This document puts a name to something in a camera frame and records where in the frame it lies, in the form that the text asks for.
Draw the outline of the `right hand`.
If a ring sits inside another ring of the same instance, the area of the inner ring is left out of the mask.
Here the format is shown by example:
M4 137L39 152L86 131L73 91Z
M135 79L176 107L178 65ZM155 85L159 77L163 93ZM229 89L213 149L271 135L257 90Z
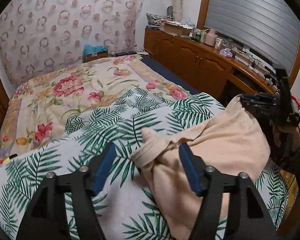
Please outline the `right hand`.
M273 126L273 135L275 145L280 147L285 144L288 138L290 140L290 152L296 152L300 149L300 124L295 126Z

